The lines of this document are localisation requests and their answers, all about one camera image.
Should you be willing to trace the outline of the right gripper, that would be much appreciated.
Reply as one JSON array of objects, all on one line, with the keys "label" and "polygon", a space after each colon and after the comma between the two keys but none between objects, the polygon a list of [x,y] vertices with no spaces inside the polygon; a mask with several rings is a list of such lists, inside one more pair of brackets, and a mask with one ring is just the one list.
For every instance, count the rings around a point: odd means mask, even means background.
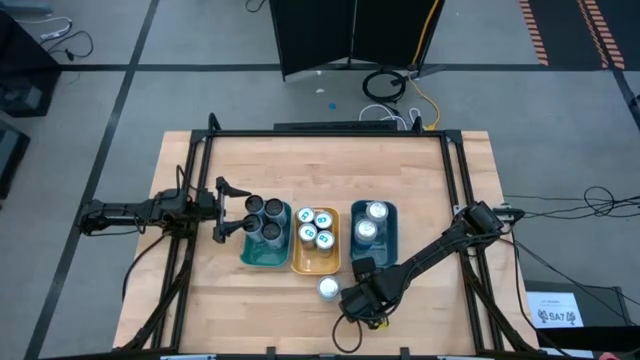
[{"label": "right gripper", "polygon": [[403,297],[401,272],[354,273],[355,284],[340,292],[339,308],[349,321],[381,321]]}]

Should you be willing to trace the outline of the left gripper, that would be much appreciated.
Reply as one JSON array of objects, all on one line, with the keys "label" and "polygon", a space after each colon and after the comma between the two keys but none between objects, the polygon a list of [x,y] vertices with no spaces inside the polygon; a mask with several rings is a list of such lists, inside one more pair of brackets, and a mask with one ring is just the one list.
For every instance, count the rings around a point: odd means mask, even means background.
[{"label": "left gripper", "polygon": [[216,190],[214,194],[208,188],[204,188],[196,195],[196,216],[203,222],[214,220],[213,240],[224,244],[226,239],[235,231],[242,229],[246,220],[225,222],[224,197],[238,198],[248,197],[250,192],[232,187],[224,177],[216,178]]}]

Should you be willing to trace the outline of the teal plastic bin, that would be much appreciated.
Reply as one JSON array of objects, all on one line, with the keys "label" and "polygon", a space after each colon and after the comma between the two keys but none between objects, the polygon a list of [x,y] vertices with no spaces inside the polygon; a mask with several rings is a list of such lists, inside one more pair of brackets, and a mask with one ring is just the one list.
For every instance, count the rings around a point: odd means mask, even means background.
[{"label": "teal plastic bin", "polygon": [[[270,248],[265,241],[261,243],[254,243],[251,239],[244,235],[243,250],[240,255],[240,260],[249,266],[255,267],[281,267],[289,258],[291,248],[291,232],[292,232],[292,220],[291,220],[291,207],[288,203],[281,200],[286,207],[288,222],[285,226],[281,226],[284,235],[284,246],[281,249]],[[263,221],[263,226],[270,222],[264,211],[264,215],[260,216]]]}]

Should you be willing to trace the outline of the dark blue plastic bin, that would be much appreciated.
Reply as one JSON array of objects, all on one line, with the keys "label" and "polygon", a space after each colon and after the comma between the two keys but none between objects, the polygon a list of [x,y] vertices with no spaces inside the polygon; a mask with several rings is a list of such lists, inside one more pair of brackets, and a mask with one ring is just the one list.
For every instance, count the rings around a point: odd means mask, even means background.
[{"label": "dark blue plastic bin", "polygon": [[392,203],[384,201],[389,208],[389,216],[384,222],[376,223],[378,234],[375,242],[370,247],[358,247],[354,239],[355,224],[359,220],[367,218],[365,209],[367,203],[371,201],[377,200],[358,200],[351,206],[350,258],[353,261],[359,258],[372,257],[378,268],[385,268],[394,265],[398,257],[398,212]]}]

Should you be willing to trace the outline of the yellow plastic bin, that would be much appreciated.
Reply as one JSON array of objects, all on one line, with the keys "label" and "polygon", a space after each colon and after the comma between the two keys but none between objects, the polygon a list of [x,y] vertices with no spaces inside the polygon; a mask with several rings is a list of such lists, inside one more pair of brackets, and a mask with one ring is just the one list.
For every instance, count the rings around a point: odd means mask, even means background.
[{"label": "yellow plastic bin", "polygon": [[340,238],[340,215],[338,211],[331,207],[312,207],[315,210],[315,214],[318,211],[327,211],[333,216],[333,225],[330,230],[336,240],[335,247],[330,256],[321,256],[316,250],[316,246],[313,249],[305,249],[302,247],[299,237],[298,229],[301,226],[294,216],[294,237],[293,237],[293,259],[291,263],[292,269],[301,275],[331,275],[337,273],[341,268],[342,260],[342,247]]}]

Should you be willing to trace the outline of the long black bar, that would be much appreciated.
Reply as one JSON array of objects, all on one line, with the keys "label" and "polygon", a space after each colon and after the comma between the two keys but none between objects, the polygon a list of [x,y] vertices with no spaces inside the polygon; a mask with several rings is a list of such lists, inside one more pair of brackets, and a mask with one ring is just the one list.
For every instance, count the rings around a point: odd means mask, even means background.
[{"label": "long black bar", "polygon": [[276,123],[274,131],[397,131],[397,123],[391,120],[375,121],[336,121],[336,122],[298,122]]}]

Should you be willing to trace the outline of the white paper sign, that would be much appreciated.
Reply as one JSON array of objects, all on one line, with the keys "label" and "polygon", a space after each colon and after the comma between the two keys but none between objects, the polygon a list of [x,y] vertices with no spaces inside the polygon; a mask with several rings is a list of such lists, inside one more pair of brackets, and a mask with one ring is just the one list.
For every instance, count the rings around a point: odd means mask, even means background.
[{"label": "white paper sign", "polygon": [[573,293],[528,292],[527,298],[534,326],[538,329],[584,326]]}]

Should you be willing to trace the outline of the black folding divider screen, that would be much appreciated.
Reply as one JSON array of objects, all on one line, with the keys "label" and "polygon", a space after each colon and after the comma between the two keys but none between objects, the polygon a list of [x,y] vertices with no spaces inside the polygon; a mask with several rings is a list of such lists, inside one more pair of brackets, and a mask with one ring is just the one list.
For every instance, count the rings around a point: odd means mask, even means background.
[{"label": "black folding divider screen", "polygon": [[424,64],[446,0],[269,0],[284,77],[355,59]]}]

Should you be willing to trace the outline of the black floor box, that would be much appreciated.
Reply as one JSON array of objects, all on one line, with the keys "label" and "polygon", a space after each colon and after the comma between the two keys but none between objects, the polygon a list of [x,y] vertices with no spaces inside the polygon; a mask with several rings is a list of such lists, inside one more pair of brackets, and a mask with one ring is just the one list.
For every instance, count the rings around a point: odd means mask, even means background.
[{"label": "black floor box", "polygon": [[0,200],[8,197],[29,143],[30,138],[26,134],[0,120]]}]

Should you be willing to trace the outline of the black cart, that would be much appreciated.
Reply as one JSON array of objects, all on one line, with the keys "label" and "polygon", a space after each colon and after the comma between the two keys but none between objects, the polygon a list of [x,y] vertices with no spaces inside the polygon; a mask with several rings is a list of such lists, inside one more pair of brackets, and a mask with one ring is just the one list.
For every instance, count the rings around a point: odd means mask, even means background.
[{"label": "black cart", "polygon": [[528,281],[528,292],[568,292],[575,295],[583,327],[537,330],[540,345],[550,351],[562,349],[574,356],[597,353],[629,353],[640,359],[640,320],[633,320],[618,287],[578,286],[567,283]]}]

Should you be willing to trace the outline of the black desk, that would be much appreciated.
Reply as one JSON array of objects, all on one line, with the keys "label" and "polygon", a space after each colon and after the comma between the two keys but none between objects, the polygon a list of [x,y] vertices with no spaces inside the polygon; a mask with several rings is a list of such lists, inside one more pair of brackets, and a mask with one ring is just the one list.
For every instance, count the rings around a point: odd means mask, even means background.
[{"label": "black desk", "polygon": [[48,113],[61,65],[0,10],[0,111],[13,118]]}]

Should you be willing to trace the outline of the black aluminium table frame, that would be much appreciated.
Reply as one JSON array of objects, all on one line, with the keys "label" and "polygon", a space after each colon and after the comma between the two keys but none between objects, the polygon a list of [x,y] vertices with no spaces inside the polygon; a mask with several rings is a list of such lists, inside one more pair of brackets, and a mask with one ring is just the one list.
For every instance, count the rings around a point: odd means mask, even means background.
[{"label": "black aluminium table frame", "polygon": [[[241,189],[281,197],[292,207],[327,206],[340,215],[343,247],[350,244],[350,208],[360,199],[384,199],[398,211],[398,257],[406,260],[449,226],[455,203],[501,201],[486,133],[444,130],[422,133],[282,135],[224,130],[212,145],[211,177]],[[460,259],[450,255],[417,278],[388,327],[370,331],[340,315],[337,302],[319,298],[317,278],[290,267],[254,268],[240,260],[244,239],[213,240],[200,228],[181,320],[184,353],[334,353],[352,347],[361,355],[470,354],[474,331],[490,346],[492,321],[479,306],[471,319]]]}]

